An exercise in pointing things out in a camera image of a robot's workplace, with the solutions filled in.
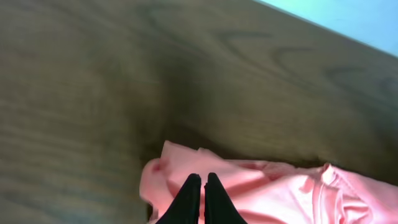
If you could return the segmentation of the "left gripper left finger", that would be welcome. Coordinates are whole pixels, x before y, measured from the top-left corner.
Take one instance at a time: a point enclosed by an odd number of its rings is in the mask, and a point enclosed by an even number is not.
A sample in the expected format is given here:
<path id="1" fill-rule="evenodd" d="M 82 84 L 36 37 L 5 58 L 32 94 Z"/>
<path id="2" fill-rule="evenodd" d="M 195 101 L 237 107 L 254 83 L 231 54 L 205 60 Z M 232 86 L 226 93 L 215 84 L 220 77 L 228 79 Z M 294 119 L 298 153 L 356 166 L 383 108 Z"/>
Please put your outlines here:
<path id="1" fill-rule="evenodd" d="M 198 224 L 200 216 L 201 178 L 190 174 L 170 207 L 156 224 Z"/>

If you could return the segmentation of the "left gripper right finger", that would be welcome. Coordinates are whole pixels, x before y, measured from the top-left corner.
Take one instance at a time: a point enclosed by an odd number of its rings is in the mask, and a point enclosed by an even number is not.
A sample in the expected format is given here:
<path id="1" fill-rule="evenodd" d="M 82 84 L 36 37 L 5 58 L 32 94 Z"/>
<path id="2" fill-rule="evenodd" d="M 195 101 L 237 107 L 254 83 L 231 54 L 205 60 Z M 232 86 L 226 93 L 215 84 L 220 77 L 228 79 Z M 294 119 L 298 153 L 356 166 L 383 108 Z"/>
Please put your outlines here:
<path id="1" fill-rule="evenodd" d="M 205 184 L 205 224 L 247 224 L 213 172 Z"/>

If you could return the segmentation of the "coral pink t-shirt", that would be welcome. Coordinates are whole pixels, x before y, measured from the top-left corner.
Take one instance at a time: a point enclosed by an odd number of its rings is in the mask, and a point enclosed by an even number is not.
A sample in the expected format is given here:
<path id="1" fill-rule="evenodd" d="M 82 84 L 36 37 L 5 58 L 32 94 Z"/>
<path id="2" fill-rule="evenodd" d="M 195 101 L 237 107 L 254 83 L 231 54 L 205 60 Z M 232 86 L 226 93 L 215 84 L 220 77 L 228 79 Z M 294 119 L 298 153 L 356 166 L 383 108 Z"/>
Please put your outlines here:
<path id="1" fill-rule="evenodd" d="M 186 178 L 215 173 L 248 223 L 396 223 L 397 187 L 331 164 L 299 168 L 283 162 L 226 160 L 200 148 L 165 142 L 143 169 L 141 198 L 150 222 L 169 208 Z"/>

